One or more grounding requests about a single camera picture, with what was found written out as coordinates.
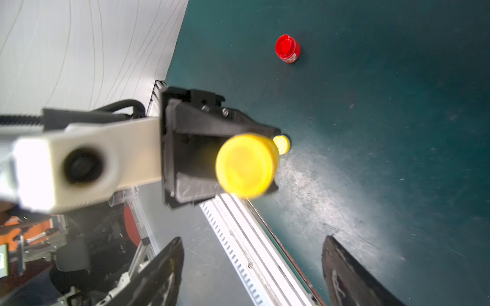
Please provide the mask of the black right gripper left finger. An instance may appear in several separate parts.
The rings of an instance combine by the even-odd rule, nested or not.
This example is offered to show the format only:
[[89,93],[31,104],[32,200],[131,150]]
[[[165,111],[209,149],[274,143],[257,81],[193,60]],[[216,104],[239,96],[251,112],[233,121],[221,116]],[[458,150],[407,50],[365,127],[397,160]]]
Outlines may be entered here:
[[185,252],[182,239],[174,238],[133,277],[122,279],[101,300],[102,305],[177,305]]

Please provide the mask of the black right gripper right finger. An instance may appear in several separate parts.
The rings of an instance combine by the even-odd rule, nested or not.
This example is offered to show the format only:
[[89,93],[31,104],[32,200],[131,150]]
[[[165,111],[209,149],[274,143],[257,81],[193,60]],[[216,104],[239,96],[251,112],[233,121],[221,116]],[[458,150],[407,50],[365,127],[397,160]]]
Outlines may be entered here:
[[404,306],[332,235],[322,246],[322,270],[332,305]]

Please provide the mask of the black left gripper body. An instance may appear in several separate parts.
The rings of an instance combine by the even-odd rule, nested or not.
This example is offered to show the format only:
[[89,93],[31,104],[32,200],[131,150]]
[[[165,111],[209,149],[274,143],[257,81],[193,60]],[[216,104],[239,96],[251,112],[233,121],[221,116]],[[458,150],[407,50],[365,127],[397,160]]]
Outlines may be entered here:
[[272,138],[281,132],[236,108],[223,107],[225,97],[209,91],[166,87],[160,102],[162,191],[172,209],[223,193],[215,162],[228,139],[245,133]]

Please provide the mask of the yellow paint jar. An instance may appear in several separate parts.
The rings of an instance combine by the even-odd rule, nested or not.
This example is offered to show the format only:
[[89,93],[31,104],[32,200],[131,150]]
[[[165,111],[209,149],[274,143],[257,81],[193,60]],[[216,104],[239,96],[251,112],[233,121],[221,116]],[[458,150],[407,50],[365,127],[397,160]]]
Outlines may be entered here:
[[273,183],[279,152],[273,140],[254,133],[236,135],[219,149],[215,171],[220,186],[239,198],[258,198]]

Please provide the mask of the yellow jar lid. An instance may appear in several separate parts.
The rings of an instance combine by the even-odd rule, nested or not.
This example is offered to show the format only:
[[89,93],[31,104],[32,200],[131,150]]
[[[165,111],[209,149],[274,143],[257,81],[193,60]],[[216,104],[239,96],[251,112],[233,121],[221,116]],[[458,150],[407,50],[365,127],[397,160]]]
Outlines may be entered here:
[[290,151],[291,142],[288,136],[286,135],[278,135],[273,138],[273,142],[278,149],[279,155],[285,155]]

